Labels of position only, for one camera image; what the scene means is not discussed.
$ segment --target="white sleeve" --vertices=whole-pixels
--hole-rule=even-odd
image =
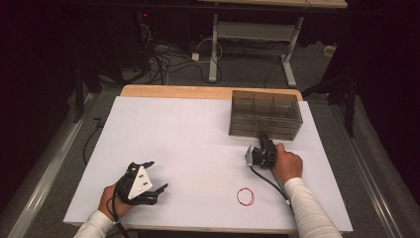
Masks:
[[[104,213],[96,210],[83,223],[74,238],[104,238],[113,226],[113,222]]]
[[[342,237],[302,178],[288,180],[284,188],[290,196],[301,238]]]

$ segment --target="clear plastic box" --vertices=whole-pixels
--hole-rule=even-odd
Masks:
[[[297,97],[292,94],[254,91],[232,92],[229,135],[294,140],[302,126]]]

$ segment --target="person's left hand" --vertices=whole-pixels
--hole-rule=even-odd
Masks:
[[[104,188],[104,192],[102,193],[101,201],[99,202],[98,210],[104,213],[110,220],[114,221],[114,217],[109,212],[112,211],[112,197],[114,193],[115,185],[106,186]],[[120,197],[115,197],[115,209],[117,211],[118,217],[121,219],[131,208],[135,207],[135,205],[129,205],[124,203]]]

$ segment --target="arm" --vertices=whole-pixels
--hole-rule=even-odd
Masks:
[[[110,198],[113,195],[114,189],[115,185],[104,188],[98,210],[89,216],[88,220],[77,231],[77,234],[74,236],[75,238],[103,238],[114,226],[114,218],[110,213],[110,210],[112,210]],[[125,204],[119,197],[115,197],[115,206],[120,218],[134,207],[133,205]]]
[[[314,194],[302,180],[302,159],[285,151],[282,144],[278,144],[276,148],[277,160],[274,173],[284,182],[284,188],[290,196],[299,236],[302,238],[342,237]]]

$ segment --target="white table surface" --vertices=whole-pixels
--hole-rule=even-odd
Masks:
[[[303,125],[295,140],[274,142],[303,159],[308,187],[340,231],[353,231],[308,104],[299,105]],[[245,164],[248,146],[259,141],[228,135],[230,112],[231,100],[224,99],[117,97],[63,221],[80,225],[97,209],[103,187],[131,162],[154,161],[147,169],[153,189],[169,186],[156,205],[132,209],[122,220],[126,228],[293,232],[281,195]],[[255,195],[251,206],[237,200],[243,187]]]

